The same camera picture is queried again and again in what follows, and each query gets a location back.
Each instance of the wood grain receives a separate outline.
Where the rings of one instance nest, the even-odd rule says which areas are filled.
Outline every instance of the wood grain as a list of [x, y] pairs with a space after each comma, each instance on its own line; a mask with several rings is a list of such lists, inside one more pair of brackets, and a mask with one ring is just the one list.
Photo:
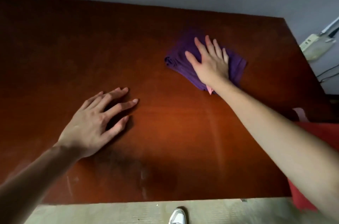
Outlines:
[[78, 162], [45, 203], [289, 196], [287, 180], [217, 95], [164, 57], [186, 28], [248, 61], [241, 87], [313, 121], [330, 105], [284, 19], [79, 0], [0, 0], [0, 181], [53, 145], [82, 102], [129, 87], [128, 130]]

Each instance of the microfiber towel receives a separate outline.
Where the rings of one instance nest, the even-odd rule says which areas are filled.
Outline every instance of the microfiber towel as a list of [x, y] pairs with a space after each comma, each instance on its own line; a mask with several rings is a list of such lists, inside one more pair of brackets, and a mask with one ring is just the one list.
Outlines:
[[[168, 52], [167, 56], [165, 57], [165, 63], [169, 68], [186, 77], [198, 89], [208, 90], [206, 85], [200, 81], [192, 65], [185, 56], [185, 51], [189, 51], [195, 56], [197, 61], [201, 63], [201, 54], [194, 44], [195, 37], [197, 37], [199, 41], [206, 46], [205, 36], [202, 34], [202, 32], [193, 29], [189, 30], [179, 38], [177, 44]], [[240, 55], [232, 52], [231, 50], [226, 49], [226, 52], [229, 57], [229, 80], [238, 87], [247, 62]]]

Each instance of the red fabric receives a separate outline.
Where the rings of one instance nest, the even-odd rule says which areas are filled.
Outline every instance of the red fabric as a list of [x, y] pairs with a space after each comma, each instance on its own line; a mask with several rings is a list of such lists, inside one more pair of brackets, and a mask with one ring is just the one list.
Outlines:
[[[311, 134], [319, 137], [321, 140], [328, 143], [334, 149], [339, 151], [339, 124], [331, 124], [331, 123], [310, 123], [310, 122], [296, 122], [300, 127], [310, 132]], [[306, 197], [299, 192], [299, 190], [293, 185], [293, 183], [289, 180], [292, 199], [295, 206], [300, 209], [309, 209], [309, 210], [317, 210], [317, 208], [311, 204]]]

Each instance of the shoe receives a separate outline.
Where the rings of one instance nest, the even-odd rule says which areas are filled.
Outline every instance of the shoe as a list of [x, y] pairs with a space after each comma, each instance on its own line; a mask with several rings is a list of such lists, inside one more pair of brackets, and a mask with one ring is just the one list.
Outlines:
[[169, 219], [168, 224], [187, 224], [185, 212], [180, 208], [176, 208]]

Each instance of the beige floor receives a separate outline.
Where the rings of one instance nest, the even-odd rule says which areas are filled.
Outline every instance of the beige floor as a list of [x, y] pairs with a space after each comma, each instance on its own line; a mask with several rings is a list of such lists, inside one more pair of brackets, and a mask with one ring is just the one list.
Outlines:
[[87, 205], [40, 205], [26, 224], [127, 224], [168, 223], [172, 211], [186, 207], [189, 223], [336, 223], [320, 213], [300, 212], [289, 198], [111, 203]]

